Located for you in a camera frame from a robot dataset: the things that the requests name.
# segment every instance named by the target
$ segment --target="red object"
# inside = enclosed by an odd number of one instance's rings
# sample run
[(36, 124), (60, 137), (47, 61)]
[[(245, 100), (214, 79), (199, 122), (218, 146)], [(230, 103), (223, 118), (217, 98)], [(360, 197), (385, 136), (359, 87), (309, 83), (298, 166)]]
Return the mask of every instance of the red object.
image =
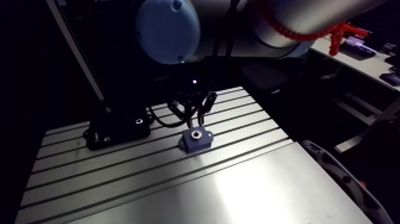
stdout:
[(363, 187), (367, 188), (367, 184), (364, 183), (364, 181), (360, 181), (360, 184), (361, 184)]
[(332, 26), (331, 28), (328, 28), (324, 31), (315, 33), (315, 34), (310, 34), (310, 35), (304, 35), (304, 34), (299, 34), (295, 33), (284, 26), (280, 24), (278, 20), (276, 20), (273, 16), (272, 13), (270, 12), (268, 6), (263, 4), (261, 2), (262, 0), (257, 0), (256, 2), (256, 8), (258, 10), (258, 13), (262, 15), (262, 17), (270, 24), (270, 26), (277, 31), (279, 34), (282, 36), (292, 39), (294, 41), (314, 41), (318, 38), (322, 38), (328, 34), (331, 34), (330, 38), (330, 51), (329, 54), (331, 56), (335, 56), (339, 52), (339, 45), (343, 39), (343, 36), (345, 32), (351, 32), (354, 33), (358, 36), (366, 37), (368, 36), (368, 33), (364, 30), (361, 30), (359, 28), (350, 26), (349, 24), (343, 22), (339, 23), (337, 25)]

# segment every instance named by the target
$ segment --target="metal plate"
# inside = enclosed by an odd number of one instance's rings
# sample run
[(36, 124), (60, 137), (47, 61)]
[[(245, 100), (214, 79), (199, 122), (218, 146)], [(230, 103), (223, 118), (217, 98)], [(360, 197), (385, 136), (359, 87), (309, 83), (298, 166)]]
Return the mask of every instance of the metal plate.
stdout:
[(71, 223), (371, 223), (297, 143), (215, 168)]
[[(175, 122), (165, 106), (155, 112)], [(155, 122), (148, 138), (99, 151), (89, 151), (81, 137), (88, 123), (48, 132), (16, 222), (68, 222), (292, 142), (242, 88), (218, 92), (205, 124), (214, 142), (194, 154), (177, 147), (186, 126), (167, 129)]]

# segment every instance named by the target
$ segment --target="small black part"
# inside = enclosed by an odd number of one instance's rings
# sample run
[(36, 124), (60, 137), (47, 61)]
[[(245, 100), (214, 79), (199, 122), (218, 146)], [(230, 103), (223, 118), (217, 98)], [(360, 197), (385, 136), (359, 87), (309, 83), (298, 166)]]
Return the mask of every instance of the small black part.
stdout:
[[(202, 133), (200, 139), (193, 139), (192, 132), (198, 131)], [(211, 147), (214, 139), (213, 133), (204, 129), (204, 127), (193, 127), (183, 131), (182, 137), (179, 140), (179, 148), (186, 153), (194, 153), (200, 150)]]
[(381, 74), (379, 78), (392, 86), (400, 86), (400, 76), (396, 74), (391, 74), (391, 73)]
[(99, 150), (124, 142), (146, 138), (150, 135), (150, 119), (145, 110), (140, 113), (120, 114), (114, 111), (97, 114), (89, 129), (83, 133), (86, 146), (90, 150)]

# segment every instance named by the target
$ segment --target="vertical metal bar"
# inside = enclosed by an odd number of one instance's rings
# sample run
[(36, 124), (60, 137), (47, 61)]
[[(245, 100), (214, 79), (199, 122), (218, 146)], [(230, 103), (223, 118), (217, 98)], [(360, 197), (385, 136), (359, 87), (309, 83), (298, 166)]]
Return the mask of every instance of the vertical metal bar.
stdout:
[(63, 16), (60, 13), (60, 9), (57, 7), (55, 0), (46, 0), (47, 5), (50, 8), (51, 13), (54, 16), (55, 21), (58, 24), (65, 40), (67, 41), (68, 45), (70, 46), (72, 53), (74, 54), (76, 60), (78, 61), (80, 67), (83, 70), (87, 80), (89, 81), (92, 89), (95, 91), (96, 96), (99, 98), (100, 101), (104, 101), (104, 95), (99, 87), (99, 84), (96, 82), (96, 79), (92, 72), (89, 69), (89, 66), (86, 64), (85, 59), (83, 58), (82, 54), (80, 53), (77, 44), (71, 34), (70, 30), (68, 29), (67, 24), (65, 23)]

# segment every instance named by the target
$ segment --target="black cable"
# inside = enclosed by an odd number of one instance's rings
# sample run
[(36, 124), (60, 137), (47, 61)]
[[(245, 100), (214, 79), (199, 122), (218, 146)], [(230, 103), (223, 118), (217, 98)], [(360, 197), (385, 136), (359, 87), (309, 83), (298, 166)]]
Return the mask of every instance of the black cable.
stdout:
[(185, 112), (185, 113), (187, 114), (187, 116), (184, 117), (181, 121), (175, 122), (175, 123), (171, 123), (171, 124), (167, 124), (167, 123), (164, 123), (163, 121), (161, 121), (160, 118), (157, 117), (157, 115), (155, 115), (155, 113), (154, 113), (153, 109), (151, 108), (151, 106), (149, 106), (149, 111), (150, 111), (151, 115), (153, 116), (153, 118), (154, 118), (158, 123), (160, 123), (162, 126), (164, 126), (164, 127), (179, 127), (179, 126), (181, 126), (181, 125), (184, 125), (186, 122), (188, 122), (189, 119), (191, 119), (191, 118), (193, 117), (193, 115), (195, 115), (195, 113), (196, 113), (196, 111), (198, 110), (199, 107), (200, 107), (200, 104), (198, 104), (198, 105), (195, 107), (195, 109), (192, 110), (190, 113), (186, 113), (186, 112)]

